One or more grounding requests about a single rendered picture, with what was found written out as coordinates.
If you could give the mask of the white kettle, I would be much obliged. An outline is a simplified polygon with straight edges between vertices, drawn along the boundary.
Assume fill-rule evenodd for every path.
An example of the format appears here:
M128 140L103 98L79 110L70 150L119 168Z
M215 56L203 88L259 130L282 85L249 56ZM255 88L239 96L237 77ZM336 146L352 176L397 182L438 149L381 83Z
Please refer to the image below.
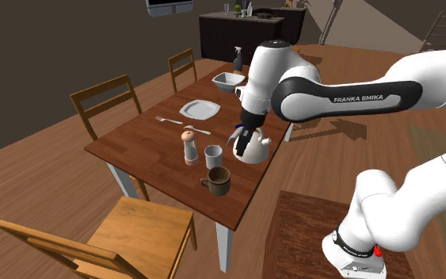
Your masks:
M234 141L233 143L233 154L235 158L241 162L248 164L258 164L264 162L269 157L269 145L272 140L266 138L263 130L261 128L256 128L253 135L246 146L246 149L242 156L237 155L237 142L238 137L242 133L243 127L238 127L233 134L229 137L227 145Z

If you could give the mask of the white square bowl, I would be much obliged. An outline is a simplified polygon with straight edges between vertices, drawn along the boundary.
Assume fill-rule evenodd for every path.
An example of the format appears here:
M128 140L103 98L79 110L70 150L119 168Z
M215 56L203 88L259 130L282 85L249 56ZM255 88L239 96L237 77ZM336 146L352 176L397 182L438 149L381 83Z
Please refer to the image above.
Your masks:
M237 86L245 81L244 75L239 75L230 72L223 72L216 75L212 81L220 91L227 93L234 93Z

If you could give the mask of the white square plate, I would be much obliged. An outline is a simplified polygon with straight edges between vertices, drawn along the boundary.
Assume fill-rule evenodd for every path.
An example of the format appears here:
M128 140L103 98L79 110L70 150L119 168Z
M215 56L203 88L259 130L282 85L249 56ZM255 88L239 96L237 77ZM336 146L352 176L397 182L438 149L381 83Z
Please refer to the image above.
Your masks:
M190 119L207 120L216 115L219 109L220 105L212 101L194 100L185 104L179 113Z

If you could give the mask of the grey cup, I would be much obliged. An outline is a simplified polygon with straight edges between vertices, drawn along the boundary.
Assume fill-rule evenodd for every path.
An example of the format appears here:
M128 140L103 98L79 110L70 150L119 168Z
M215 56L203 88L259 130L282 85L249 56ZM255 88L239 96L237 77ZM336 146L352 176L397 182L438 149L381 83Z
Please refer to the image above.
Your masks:
M204 149L206 167L210 170L222 166L223 149L219 145L209 145Z

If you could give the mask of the silver spoon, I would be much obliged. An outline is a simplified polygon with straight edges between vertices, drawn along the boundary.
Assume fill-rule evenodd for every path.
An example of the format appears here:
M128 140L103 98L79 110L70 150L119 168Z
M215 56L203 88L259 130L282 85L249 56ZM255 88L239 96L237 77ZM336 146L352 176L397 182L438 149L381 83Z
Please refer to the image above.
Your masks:
M209 131L205 131L205 130L201 130L201 129L198 129L198 128L194 128L192 125L186 125L186 126L184 126L184 128L185 129L190 129L190 130L193 130L193 131L196 131L196 132L200 132L200 133L203 133L205 135L211 135L211 133Z

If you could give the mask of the dark spray bottle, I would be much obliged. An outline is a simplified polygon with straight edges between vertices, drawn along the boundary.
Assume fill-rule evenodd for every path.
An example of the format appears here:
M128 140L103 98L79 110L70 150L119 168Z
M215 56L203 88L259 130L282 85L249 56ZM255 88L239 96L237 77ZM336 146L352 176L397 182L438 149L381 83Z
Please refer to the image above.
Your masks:
M233 72L235 74L241 74L242 73L242 48L241 47L235 47L236 52L236 58L233 61Z

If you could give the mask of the glass grinder with wooden top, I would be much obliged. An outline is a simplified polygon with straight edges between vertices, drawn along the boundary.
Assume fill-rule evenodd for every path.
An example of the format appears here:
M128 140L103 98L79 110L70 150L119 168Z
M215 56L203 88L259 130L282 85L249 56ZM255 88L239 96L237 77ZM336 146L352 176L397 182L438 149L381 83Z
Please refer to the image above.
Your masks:
M198 162L198 152L195 145L196 134L194 131L184 131L181 134L184 143L184 160L188 166L195 166Z

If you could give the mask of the brown mug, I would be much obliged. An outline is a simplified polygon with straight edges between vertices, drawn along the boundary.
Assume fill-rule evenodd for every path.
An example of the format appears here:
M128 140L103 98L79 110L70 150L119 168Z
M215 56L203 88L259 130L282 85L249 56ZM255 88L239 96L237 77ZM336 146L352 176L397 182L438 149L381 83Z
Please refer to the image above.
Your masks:
M200 184L215 196L223 196L231 186L231 172L224 166L215 166L208 171L206 178L200 179Z

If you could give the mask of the dark kitchen counter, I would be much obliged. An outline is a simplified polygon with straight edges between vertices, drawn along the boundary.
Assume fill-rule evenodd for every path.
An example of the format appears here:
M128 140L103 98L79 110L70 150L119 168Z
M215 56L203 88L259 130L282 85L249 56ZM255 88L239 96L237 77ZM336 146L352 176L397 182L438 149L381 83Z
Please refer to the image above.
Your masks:
M239 13L216 12L199 16L201 55L231 63L240 47L242 63L250 64L256 47L266 40L299 40L307 9L305 7L258 7L250 17Z

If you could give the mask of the wooden dining table white legs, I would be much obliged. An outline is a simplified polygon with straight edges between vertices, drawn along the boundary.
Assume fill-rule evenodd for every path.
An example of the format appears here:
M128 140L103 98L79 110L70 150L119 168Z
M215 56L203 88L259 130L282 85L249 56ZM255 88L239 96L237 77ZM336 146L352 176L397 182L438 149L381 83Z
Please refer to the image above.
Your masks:
M241 104L234 94L218 90L212 79L230 69L229 63L222 65L85 147L89 153L214 220L223 272L230 266L233 233L272 161L266 159L259 164L245 164L234 157L231 144L227 145L228 137L240 121ZM207 120L181 115L180 109L194 100L212 101L220 105L220 109ZM183 124L159 121L156 116ZM184 160L181 134L193 131L185 129L186 125L211 133L205 135L194 131L199 159L195 166L188 166ZM230 190L221 197L209 193L200 184L200 179L208 173L204 149L212 144L221 146L223 166L231 172Z

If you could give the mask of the brown wooden robot stand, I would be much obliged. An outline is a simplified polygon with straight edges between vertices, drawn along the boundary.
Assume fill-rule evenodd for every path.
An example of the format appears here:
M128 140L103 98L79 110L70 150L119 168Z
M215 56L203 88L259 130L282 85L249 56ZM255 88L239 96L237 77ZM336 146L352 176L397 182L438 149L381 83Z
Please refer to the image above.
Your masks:
M265 241L262 279L344 279L323 254L322 240L348 209L282 190Z

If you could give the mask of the grey framed screen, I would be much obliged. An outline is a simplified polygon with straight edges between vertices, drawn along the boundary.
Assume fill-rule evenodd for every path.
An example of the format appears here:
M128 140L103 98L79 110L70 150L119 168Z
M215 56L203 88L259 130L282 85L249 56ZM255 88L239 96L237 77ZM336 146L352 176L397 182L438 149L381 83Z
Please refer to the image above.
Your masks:
M152 17L161 17L193 10L193 0L146 0L147 11Z

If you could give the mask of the olive rug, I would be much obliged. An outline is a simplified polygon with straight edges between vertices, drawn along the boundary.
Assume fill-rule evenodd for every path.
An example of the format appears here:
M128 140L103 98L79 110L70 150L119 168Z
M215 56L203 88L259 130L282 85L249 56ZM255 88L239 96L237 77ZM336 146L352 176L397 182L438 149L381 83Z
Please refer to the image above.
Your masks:
M420 162L446 152L445 132L415 126L410 126L409 132ZM430 222L409 259L417 279L446 279L446 211Z

